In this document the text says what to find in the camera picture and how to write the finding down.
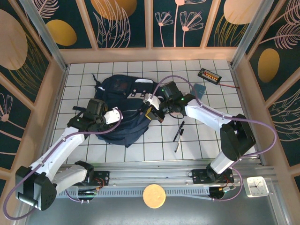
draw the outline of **yellow circle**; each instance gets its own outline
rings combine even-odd
[[[262,0],[226,0],[224,17],[232,24],[250,23]]]
[[[118,4],[120,10],[125,10],[128,17],[130,17],[136,9],[136,0],[90,0],[95,10],[104,18],[108,20],[119,20],[122,18],[120,12],[117,12]]]
[[[151,184],[145,188],[142,198],[149,208],[157,209],[165,203],[165,190],[157,184]]]
[[[51,20],[46,24],[54,41],[63,46],[70,46],[77,41],[75,30],[62,20]]]
[[[27,58],[27,38],[20,23],[0,9],[0,65],[10,70],[23,66]]]
[[[279,69],[280,57],[276,50],[267,48],[258,60],[258,77],[262,82],[270,82]]]

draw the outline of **navy backpack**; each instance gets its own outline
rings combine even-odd
[[[107,143],[125,145],[128,148],[148,130],[151,120],[145,116],[146,105],[143,98],[145,94],[153,93],[157,83],[126,75],[113,75],[102,83],[96,79],[95,81],[95,98],[105,101],[108,110],[118,107],[123,114],[120,125],[114,131],[97,137]],[[161,88],[155,95],[161,101],[165,99]]]

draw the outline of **white tile floor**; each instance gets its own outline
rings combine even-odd
[[[72,64],[52,135],[52,143],[62,134],[69,119],[75,116],[76,112],[72,110],[72,107],[74,105],[86,107],[89,99],[94,97],[95,82],[92,74],[95,74],[100,82],[113,74],[150,78],[156,82],[172,74],[179,75],[188,79],[192,84],[200,83],[206,86],[206,93],[202,97],[202,102],[205,104],[231,115],[243,114],[236,89],[216,86],[203,80],[197,76],[201,68],[222,76],[221,83],[234,85],[225,60]],[[182,92],[190,92],[190,87],[183,80],[174,78],[174,81]],[[185,121],[183,127],[185,131],[182,143],[175,153],[176,143],[172,141],[183,120]],[[75,149],[67,159],[67,163],[72,164],[78,160],[89,163],[105,163],[215,158],[220,152],[219,140],[219,135],[200,121],[188,117],[174,119],[167,115],[162,124],[152,121],[149,130],[127,149],[124,146],[106,144],[97,139],[95,135],[91,135]]]

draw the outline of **black pen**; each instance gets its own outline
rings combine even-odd
[[[176,145],[176,148],[175,148],[175,153],[177,152],[177,150],[178,150],[178,148],[179,148],[179,145],[180,145],[180,142],[181,142],[181,138],[182,138],[183,131],[184,131],[184,129],[182,129],[182,130],[180,131],[179,140],[178,140],[177,145]]]
[[[176,140],[176,138],[177,138],[177,136],[178,136],[178,134],[179,134],[181,128],[183,127],[184,123],[185,123],[184,121],[181,123],[181,125],[180,125],[180,127],[179,127],[179,129],[178,129],[178,131],[177,131],[177,133],[176,133],[176,135],[175,135],[175,137],[174,137],[173,142]]]

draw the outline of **battery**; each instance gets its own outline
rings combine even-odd
[[[219,84],[220,80],[221,80],[221,76],[211,72],[211,71],[208,71],[204,68],[202,68],[200,70],[200,72],[198,73],[198,77],[201,77],[203,78],[204,80],[207,80],[215,85]]]

